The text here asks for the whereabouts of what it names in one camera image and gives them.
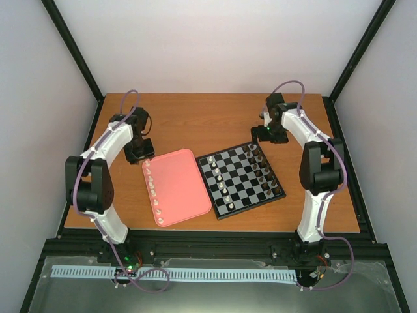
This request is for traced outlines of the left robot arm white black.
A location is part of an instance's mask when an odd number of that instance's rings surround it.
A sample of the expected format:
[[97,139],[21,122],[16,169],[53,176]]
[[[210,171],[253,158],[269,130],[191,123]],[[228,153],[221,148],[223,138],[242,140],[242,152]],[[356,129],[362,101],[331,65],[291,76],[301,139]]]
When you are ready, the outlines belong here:
[[88,150],[65,162],[67,202],[96,225],[105,242],[114,244],[113,255],[124,263],[134,258],[136,247],[126,240],[128,226],[114,208],[110,167],[121,151],[129,164],[154,156],[151,139],[143,133],[150,121],[148,112],[140,107],[132,108],[128,114],[115,114]]

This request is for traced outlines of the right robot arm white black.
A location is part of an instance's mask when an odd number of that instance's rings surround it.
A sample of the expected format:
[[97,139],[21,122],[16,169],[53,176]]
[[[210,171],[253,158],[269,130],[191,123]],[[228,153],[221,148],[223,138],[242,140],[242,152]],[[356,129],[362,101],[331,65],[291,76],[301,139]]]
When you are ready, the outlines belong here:
[[266,98],[261,119],[263,124],[251,129],[253,143],[287,143],[291,133],[302,148],[299,179],[305,199],[297,239],[301,245],[319,242],[330,200],[347,183],[343,142],[319,130],[298,102],[284,101],[281,93]]

